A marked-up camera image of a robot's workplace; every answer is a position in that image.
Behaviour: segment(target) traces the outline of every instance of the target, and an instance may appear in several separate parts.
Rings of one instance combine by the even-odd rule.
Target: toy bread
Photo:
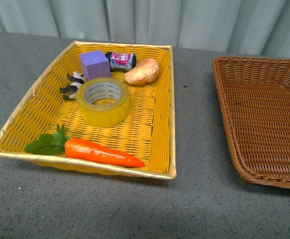
[[[159,75],[158,62],[153,58],[145,58],[125,73],[125,81],[131,85],[142,86],[154,81]]]

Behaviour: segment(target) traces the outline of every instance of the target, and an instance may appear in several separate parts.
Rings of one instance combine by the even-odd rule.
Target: curtain fold
[[[0,0],[0,31],[290,58],[290,0]]]

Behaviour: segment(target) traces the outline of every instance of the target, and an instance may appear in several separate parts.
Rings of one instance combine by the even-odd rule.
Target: tape roll
[[[93,105],[104,98],[112,98],[115,102]],[[85,82],[77,90],[76,101],[83,120],[95,127],[115,126],[127,118],[130,110],[127,85],[115,78],[96,78]]]

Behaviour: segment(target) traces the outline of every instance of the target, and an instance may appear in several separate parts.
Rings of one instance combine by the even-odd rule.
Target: green leaf
[[[33,154],[42,155],[55,155],[65,152],[65,142],[70,138],[64,136],[65,126],[61,127],[57,124],[56,131],[53,134],[42,133],[39,135],[39,139],[29,143],[24,151]]]

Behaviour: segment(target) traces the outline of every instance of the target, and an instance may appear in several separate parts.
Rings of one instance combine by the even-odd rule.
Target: yellow wicker basket
[[[212,66],[240,178],[290,188],[290,59],[218,57]]]
[[[89,126],[76,101],[64,101],[59,93],[67,74],[81,71],[79,54],[94,50],[135,53],[137,62],[157,60],[160,74],[142,87],[128,85],[131,109],[126,120],[111,128]],[[123,72],[111,76],[124,82]],[[41,133],[52,133],[65,124],[65,135],[94,141],[130,153],[145,163],[143,168],[124,168],[62,155],[27,154],[24,147]],[[171,46],[130,45],[75,41],[36,80],[0,130],[0,157],[21,159],[63,170],[105,175],[173,179],[176,176],[175,103]]]

